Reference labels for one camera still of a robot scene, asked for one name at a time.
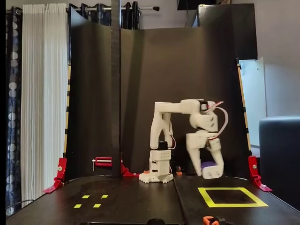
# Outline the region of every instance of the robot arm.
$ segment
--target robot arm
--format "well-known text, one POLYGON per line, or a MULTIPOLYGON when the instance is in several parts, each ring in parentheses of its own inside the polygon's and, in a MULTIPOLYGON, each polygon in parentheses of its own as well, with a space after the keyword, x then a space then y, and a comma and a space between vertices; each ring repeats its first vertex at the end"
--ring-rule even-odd
POLYGON ((154 117, 150 133, 150 171, 140 174, 143 182, 168 182, 173 179, 169 174, 169 160, 171 159, 171 147, 173 144, 173 130, 171 123, 172 113, 190 114, 190 124, 198 129, 194 134, 186 134, 187 151, 192 160, 198 176, 203 175, 205 179, 222 176, 224 162, 221 154, 220 141, 217 138, 218 119, 213 110, 217 105, 214 102, 207 102, 197 99, 186 99, 180 103, 156 102, 154 117), (167 147, 159 149, 159 136, 164 132, 167 147), (201 168, 200 151, 209 144, 215 163, 214 165, 201 168))

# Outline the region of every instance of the purple object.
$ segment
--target purple object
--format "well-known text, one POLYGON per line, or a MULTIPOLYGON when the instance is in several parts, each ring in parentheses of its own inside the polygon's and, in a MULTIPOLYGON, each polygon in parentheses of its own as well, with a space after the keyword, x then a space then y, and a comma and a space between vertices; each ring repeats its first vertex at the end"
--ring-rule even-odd
POLYGON ((216 165, 216 163, 215 162, 204 162, 204 163, 201 163, 201 169, 208 167, 208 166, 213 166, 213 165, 216 165))

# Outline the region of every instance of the red bracket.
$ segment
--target red bracket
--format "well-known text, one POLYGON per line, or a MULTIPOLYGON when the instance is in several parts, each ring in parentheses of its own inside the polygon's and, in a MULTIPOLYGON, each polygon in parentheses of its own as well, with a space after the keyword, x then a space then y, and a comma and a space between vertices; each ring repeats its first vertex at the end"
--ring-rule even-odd
POLYGON ((65 179, 65 172, 67 166, 67 158, 60 158, 58 161, 58 170, 57 170, 57 177, 54 178, 54 184, 44 190, 43 192, 46 194, 52 193, 56 189, 62 186, 62 183, 65 179))
POLYGON ((139 177, 139 174, 131 173, 129 169, 123 165, 123 160, 121 160, 121 174, 123 177, 139 177))
POLYGON ((250 178, 251 178, 252 182, 254 183, 254 185, 265 192, 272 191, 272 189, 270 189, 266 185, 262 184, 262 182, 261 182, 261 176, 258 175, 256 157, 249 156, 248 163, 249 163, 249 169, 250 169, 250 178))

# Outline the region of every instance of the black table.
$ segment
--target black table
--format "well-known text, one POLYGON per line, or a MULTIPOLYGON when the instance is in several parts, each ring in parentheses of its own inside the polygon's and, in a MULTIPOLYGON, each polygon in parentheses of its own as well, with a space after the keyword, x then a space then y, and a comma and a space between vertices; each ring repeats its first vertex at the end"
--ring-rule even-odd
POLYGON ((276 198, 269 192, 263 192, 248 180, 232 177, 205 180, 197 176, 175 177, 176 187, 183 206, 186 221, 198 225, 204 216, 224 217, 235 225, 295 225, 300 224, 300 213, 276 198), (222 190, 222 188, 241 188, 254 194, 268 207, 210 208, 198 188, 219 188, 206 190, 216 204, 237 203, 254 204, 255 201, 240 190, 222 190))
POLYGON ((138 178, 93 176, 76 179, 43 195, 6 220, 7 225, 68 225, 88 222, 146 223, 161 218, 180 224, 184 217, 173 182, 144 184, 138 178))
MULTIPOLYGON (((255 203, 240 190, 206 192, 216 204, 255 203)), ((79 178, 38 198, 9 217, 6 224, 146 224, 151 218, 160 218, 167 224, 201 225, 204 216, 222 216, 235 225, 295 225, 300 222, 298 211, 248 180, 225 176, 205 180, 182 175, 175 176, 175 182, 167 184, 144 184, 138 178, 79 178), (244 188, 268 207, 210 208, 198 188, 244 188)))

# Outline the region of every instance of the dark curtain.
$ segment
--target dark curtain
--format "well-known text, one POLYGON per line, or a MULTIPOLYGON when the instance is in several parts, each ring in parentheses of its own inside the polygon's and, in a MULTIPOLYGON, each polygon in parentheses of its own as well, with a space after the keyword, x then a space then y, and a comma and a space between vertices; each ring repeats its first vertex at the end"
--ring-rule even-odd
MULTIPOLYGON (((80 9, 77 11, 85 19, 99 23, 105 26, 111 25, 111 10, 104 10, 104 8, 110 7, 104 4, 96 4, 95 6, 88 6, 86 4, 81 4, 80 7, 77 7, 73 4, 69 5, 70 8, 80 9), (87 11, 87 8, 97 8, 96 11, 87 11)), ((137 1, 134 1, 132 5, 127 2, 125 6, 126 9, 122 10, 122 28, 129 30, 138 30, 140 28, 140 14, 139 6, 137 1)), ((71 36, 69 36, 69 63, 71 63, 71 36)))
MULTIPOLYGON (((20 123, 21 123, 21 56, 22 16, 12 7, 5 15, 6 25, 6 191, 5 206, 21 201, 20 123)), ((10 207, 6 216, 19 210, 10 207)))

